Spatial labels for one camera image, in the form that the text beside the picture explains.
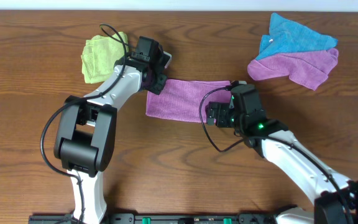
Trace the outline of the purple microfiber cloth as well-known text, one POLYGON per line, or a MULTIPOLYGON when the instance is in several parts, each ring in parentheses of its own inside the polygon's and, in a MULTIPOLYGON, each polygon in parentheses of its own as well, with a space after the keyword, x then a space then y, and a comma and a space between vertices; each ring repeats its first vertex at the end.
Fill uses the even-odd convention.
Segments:
POLYGON ((147 94, 145 114, 191 123, 200 123, 202 116, 206 121, 205 106, 210 101, 230 102, 230 92, 220 89, 228 85, 229 80, 202 82, 169 79, 159 95, 147 94))

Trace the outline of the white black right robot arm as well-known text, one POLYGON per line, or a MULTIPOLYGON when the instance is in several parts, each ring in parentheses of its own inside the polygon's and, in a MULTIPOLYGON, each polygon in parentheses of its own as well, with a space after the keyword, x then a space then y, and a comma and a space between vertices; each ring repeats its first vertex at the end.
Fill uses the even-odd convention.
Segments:
POLYGON ((274 214, 271 223, 358 223, 358 181, 319 160, 283 123, 268 119, 263 109, 247 111, 233 103, 210 102, 206 120, 208 125, 234 128, 245 145, 284 171, 314 206, 313 212, 291 206, 274 214))

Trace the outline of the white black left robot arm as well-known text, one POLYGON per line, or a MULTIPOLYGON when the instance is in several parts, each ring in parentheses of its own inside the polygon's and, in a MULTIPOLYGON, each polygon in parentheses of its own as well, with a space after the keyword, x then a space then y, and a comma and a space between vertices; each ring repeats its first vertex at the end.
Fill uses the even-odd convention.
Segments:
POLYGON ((165 85, 163 71, 170 58, 156 63, 119 60, 112 75, 85 101, 76 96, 65 100, 54 155, 73 175, 73 216, 81 223, 100 223, 107 205, 103 196, 103 172, 114 151, 117 112, 135 93, 148 90, 159 94, 165 85))

